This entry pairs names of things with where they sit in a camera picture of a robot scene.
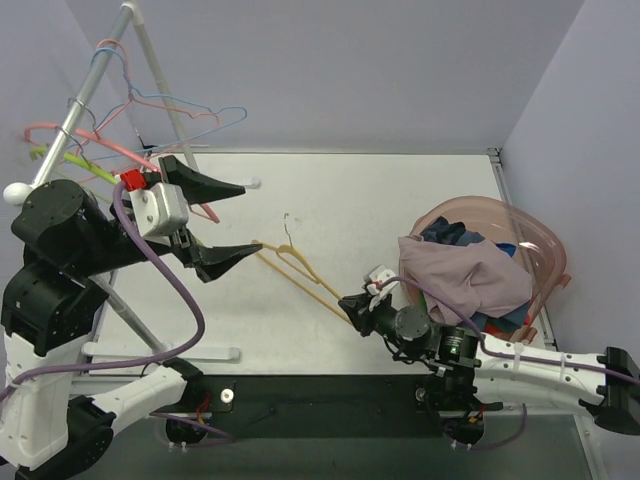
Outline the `green tank top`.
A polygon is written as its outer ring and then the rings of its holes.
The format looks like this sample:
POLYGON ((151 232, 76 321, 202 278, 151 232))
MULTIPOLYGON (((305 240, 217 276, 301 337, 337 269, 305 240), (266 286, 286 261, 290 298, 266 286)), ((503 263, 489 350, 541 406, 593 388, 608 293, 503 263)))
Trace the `green tank top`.
POLYGON ((428 313, 429 308, 428 308, 428 304, 426 301, 426 296, 424 295, 424 293, 420 294, 420 301, 421 301, 421 305, 424 308, 424 311, 428 313))

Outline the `yellow plastic hanger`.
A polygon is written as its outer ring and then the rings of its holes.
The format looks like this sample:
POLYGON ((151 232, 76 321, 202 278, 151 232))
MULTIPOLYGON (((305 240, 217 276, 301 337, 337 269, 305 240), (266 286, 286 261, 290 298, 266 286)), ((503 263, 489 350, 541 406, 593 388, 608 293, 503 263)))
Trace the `yellow plastic hanger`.
POLYGON ((338 301, 341 299, 341 295, 316 272, 308 259, 295 247, 288 228, 288 217, 289 213, 285 212, 282 219, 283 231, 287 242, 275 245, 254 239, 252 243, 261 247, 256 256, 263 264, 278 273, 299 291, 349 324, 348 316, 338 308, 338 301))

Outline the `dark grey-blue tank top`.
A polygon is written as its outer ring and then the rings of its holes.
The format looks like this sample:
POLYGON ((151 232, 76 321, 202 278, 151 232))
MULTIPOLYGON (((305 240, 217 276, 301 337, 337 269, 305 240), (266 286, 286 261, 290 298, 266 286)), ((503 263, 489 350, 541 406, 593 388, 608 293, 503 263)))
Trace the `dark grey-blue tank top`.
MULTIPOLYGON (((485 240, 485 237, 480 233, 468 230, 463 222, 450 223, 442 216, 437 217, 432 223, 424 227, 419 235, 427 242, 459 247, 481 243, 485 240)), ((514 334, 518 329, 530 322, 528 309, 528 304, 523 304, 499 318, 476 312, 470 316, 470 320, 483 331, 488 325, 492 325, 514 334)))

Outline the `mauve pink tank top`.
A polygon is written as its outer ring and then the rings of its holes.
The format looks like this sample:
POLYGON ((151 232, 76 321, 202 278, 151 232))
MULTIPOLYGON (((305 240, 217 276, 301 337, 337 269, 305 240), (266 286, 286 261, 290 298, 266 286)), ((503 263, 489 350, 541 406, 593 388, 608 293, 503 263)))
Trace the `mauve pink tank top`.
POLYGON ((489 240, 451 246, 405 236, 398 245, 405 273, 436 295, 425 302, 439 323, 460 322, 452 308, 499 318, 532 298, 531 275, 489 240))

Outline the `pink plastic hanger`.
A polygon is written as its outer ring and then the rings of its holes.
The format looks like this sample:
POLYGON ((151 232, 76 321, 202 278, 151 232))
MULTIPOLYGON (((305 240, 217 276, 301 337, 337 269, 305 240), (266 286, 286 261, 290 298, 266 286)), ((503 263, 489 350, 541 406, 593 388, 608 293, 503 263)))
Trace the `pink plastic hanger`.
MULTIPOLYGON (((61 129, 60 125, 56 125, 52 122, 38 122, 24 128, 23 138, 25 141, 31 143, 31 132, 33 130, 60 130, 60 129, 61 129)), ((157 171, 157 172, 160 171, 160 167, 158 165, 155 165, 151 161, 143 158, 141 155, 134 153, 133 151, 117 143, 114 143, 111 140, 108 140, 104 137, 99 137, 97 134, 91 133, 87 130, 78 128, 73 133, 73 137, 74 138, 80 137, 84 140, 88 140, 89 142, 96 143, 102 147, 107 148, 108 150, 111 150, 117 153, 120 156, 124 156, 128 158, 129 160, 145 167, 148 170, 157 171)), ((206 203, 200 204, 200 208, 203 211, 203 214, 196 213, 194 210, 191 210, 191 212, 202 218, 208 218, 210 221, 216 224, 220 223, 220 219, 218 215, 212 210, 212 208, 208 204, 206 203)))

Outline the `pink wire hanger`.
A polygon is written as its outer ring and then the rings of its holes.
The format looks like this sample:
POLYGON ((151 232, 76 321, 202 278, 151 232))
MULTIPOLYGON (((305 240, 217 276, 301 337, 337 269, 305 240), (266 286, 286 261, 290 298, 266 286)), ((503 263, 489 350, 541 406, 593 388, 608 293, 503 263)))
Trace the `pink wire hanger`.
POLYGON ((190 120, 209 117, 214 120, 215 128, 221 126, 220 114, 215 113, 205 105, 181 99, 167 93, 143 93, 132 81, 128 52, 118 40, 106 38, 99 41, 91 57, 90 64, 93 64, 100 54, 112 54, 120 61, 121 76, 126 86, 127 95, 125 103, 114 107, 111 112, 106 114, 104 119, 99 123, 100 126, 105 126, 111 117, 116 116, 118 109, 124 110, 131 103, 167 113, 170 122, 174 126, 176 126, 178 121, 183 117, 187 117, 190 120))

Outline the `blue tank top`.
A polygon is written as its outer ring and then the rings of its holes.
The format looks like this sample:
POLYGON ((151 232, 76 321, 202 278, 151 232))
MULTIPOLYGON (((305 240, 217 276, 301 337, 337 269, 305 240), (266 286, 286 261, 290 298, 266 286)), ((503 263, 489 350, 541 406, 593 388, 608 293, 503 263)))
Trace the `blue tank top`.
POLYGON ((517 252, 517 246, 507 242, 496 243, 496 247, 510 258, 513 258, 517 252))

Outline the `lime green hanger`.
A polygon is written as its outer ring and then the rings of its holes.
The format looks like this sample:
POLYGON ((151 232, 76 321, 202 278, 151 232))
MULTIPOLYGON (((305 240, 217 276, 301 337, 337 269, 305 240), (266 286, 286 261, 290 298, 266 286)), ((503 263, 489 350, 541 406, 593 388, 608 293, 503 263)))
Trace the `lime green hanger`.
MULTIPOLYGON (((48 152, 47 147, 35 146, 30 149, 29 156, 33 161, 35 161, 37 158, 43 158, 47 152, 48 152)), ((90 163, 88 160, 84 159, 83 157, 78 157, 71 153, 65 153, 63 155, 63 160, 65 162, 71 163, 77 167, 80 167, 90 172, 92 175, 106 181, 111 185, 116 185, 118 183, 118 180, 114 175, 112 175, 108 171, 103 170, 98 165, 90 163)))

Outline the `light blue wire hanger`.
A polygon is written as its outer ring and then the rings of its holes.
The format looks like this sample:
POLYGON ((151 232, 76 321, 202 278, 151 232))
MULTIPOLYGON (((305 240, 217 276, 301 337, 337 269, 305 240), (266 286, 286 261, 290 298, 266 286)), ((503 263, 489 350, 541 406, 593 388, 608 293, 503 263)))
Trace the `light blue wire hanger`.
POLYGON ((75 153, 82 159, 86 170, 90 170, 92 168, 92 163, 85 158, 83 153, 83 148, 87 143, 98 144, 113 152, 113 155, 100 157, 100 160, 124 157, 128 158, 135 164, 143 166, 144 168, 153 169, 154 166, 147 157, 149 151, 152 152, 151 157, 154 158, 155 156, 159 156, 161 153, 168 151, 171 147, 187 147, 191 140, 196 140, 229 128, 243 122, 248 116, 247 109, 242 106, 226 106, 218 111, 214 111, 206 105, 175 97, 167 93, 144 94, 132 82, 128 53, 126 49, 115 39, 104 39, 98 43, 97 49, 91 57, 91 64, 94 64, 97 57, 103 53, 115 55, 121 61, 122 76, 127 87, 127 101, 109 110, 105 114, 104 118, 92 128, 89 135, 84 136, 83 141, 77 143, 75 153), (197 120, 202 117, 211 117, 214 119, 214 127, 190 137, 181 137, 180 134, 177 133, 178 139, 176 141, 161 144, 156 147, 148 147, 146 144, 142 144, 142 148, 138 151, 131 151, 121 147, 120 145, 109 146, 108 142, 101 136, 101 131, 113 120, 123 114, 131 104, 138 104, 147 108, 161 110, 168 114, 177 114, 178 120, 181 119, 181 116, 186 116, 191 120, 197 120))

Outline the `red tank top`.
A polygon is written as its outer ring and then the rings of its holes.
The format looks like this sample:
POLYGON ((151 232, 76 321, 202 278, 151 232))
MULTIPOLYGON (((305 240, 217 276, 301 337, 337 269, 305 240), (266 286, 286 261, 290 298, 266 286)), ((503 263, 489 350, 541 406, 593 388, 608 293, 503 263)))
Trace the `red tank top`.
POLYGON ((500 329, 500 328, 492 326, 492 325, 488 325, 485 328, 485 332, 487 334, 490 334, 490 335, 498 338, 498 339, 506 340, 506 341, 508 341, 513 335, 512 332, 507 332, 507 331, 505 331, 503 329, 500 329))

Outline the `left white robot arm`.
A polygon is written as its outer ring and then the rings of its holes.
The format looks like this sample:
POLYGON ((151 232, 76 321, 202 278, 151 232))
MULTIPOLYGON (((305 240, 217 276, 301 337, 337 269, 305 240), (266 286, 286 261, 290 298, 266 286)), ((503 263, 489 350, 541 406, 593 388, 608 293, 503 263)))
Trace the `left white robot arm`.
POLYGON ((189 168, 173 156, 149 171, 122 173, 104 213, 78 183, 57 179, 25 197, 12 233, 24 245, 24 264, 8 282, 1 324, 6 385, 1 394, 1 460, 20 479, 67 479, 93 466, 116 435, 156 411, 190 411, 205 400, 202 372, 168 348, 104 280, 111 271, 151 262, 171 283, 205 332, 202 311, 163 261, 174 255, 211 282, 258 246, 201 245, 188 230, 189 209, 245 193, 189 168), (74 376, 93 370, 81 359, 97 312, 109 305, 151 349, 151 355, 110 362, 110 369, 143 367, 146 374, 110 392, 73 396, 74 376))

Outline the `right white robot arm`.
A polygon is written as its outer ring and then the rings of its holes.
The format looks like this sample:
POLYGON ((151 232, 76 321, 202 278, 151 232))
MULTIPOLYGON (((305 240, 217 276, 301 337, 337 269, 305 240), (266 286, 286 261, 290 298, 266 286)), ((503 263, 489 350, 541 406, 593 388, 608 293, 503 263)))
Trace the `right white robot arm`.
POLYGON ((425 366, 431 408, 479 410, 501 404, 557 408, 589 417, 609 432, 639 433, 639 369, 629 355, 571 354, 446 326, 408 306, 368 293, 338 305, 363 337, 379 335, 394 361, 425 366))

